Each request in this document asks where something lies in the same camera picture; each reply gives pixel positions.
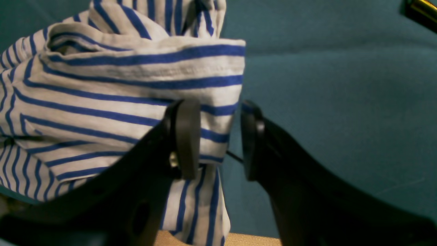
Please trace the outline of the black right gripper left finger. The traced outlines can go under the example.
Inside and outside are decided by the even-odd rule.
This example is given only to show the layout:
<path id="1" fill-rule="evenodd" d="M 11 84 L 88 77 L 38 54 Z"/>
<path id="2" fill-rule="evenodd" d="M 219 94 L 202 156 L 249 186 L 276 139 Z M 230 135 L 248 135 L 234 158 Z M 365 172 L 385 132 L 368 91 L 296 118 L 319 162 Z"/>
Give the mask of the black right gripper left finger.
<path id="1" fill-rule="evenodd" d="M 15 246 L 152 246 L 173 180 L 196 178 L 201 106 L 183 99 L 117 163 L 49 202 L 1 218 Z"/>

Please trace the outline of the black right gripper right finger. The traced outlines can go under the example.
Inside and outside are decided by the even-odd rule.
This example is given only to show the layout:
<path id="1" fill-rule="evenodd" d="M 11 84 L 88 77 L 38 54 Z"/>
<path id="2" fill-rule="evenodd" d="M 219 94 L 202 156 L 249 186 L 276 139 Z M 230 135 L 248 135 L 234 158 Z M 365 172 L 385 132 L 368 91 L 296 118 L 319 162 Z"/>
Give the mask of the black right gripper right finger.
<path id="1" fill-rule="evenodd" d="M 343 181 L 251 101 L 241 105 L 245 176 L 267 192 L 283 246 L 435 246 L 436 224 Z"/>

